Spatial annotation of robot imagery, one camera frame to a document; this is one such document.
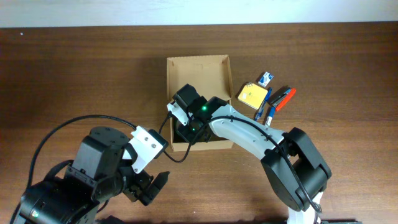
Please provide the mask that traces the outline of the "brown cardboard box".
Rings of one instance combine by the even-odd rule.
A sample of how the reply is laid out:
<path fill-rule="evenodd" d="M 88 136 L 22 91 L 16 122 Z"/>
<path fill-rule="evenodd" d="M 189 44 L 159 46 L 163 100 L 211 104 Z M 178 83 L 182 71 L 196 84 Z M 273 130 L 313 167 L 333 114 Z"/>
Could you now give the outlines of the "brown cardboard box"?
<path fill-rule="evenodd" d="M 189 57 L 167 58 L 167 99 L 172 97 L 184 85 L 193 86 L 200 96 L 209 100 L 217 96 L 231 104 L 233 82 L 230 69 L 229 55 L 202 55 Z M 171 119 L 170 140 L 173 152 L 185 152 L 188 143 L 178 136 L 174 130 L 174 121 Z M 212 136 L 208 142 L 198 141 L 191 151 L 211 149 L 230 149 L 233 142 Z"/>

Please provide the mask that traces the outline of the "yellow spiral notepad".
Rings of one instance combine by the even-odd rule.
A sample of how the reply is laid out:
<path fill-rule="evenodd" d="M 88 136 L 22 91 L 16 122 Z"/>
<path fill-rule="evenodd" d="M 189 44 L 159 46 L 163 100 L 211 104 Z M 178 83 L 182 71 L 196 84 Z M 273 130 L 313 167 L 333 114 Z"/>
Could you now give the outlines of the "yellow spiral notepad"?
<path fill-rule="evenodd" d="M 238 100 L 258 110 L 267 94 L 268 91 L 265 88 L 255 83 L 246 83 L 239 92 Z"/>

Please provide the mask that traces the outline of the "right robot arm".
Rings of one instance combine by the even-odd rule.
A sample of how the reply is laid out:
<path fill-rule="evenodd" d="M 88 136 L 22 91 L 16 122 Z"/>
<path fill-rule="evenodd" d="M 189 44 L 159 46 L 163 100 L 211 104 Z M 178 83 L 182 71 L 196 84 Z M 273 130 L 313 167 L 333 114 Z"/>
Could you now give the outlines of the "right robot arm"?
<path fill-rule="evenodd" d="M 331 169 L 309 136 L 266 127 L 216 96 L 207 100 L 186 84 L 167 105 L 176 132 L 189 146 L 214 134 L 239 145 L 261 162 L 270 185 L 288 207 L 287 223 L 321 223 L 320 199 Z"/>

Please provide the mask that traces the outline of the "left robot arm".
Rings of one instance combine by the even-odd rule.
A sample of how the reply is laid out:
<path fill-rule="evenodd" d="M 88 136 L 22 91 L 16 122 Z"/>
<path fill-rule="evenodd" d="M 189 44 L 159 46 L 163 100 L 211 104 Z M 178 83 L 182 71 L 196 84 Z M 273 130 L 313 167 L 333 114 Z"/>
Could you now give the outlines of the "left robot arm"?
<path fill-rule="evenodd" d="M 124 194 L 148 206 L 168 181 L 144 169 L 168 142 L 155 130 L 138 126 L 128 138 L 98 126 L 81 142 L 74 160 L 53 167 L 21 197 L 13 223 L 94 223 L 100 206 Z"/>

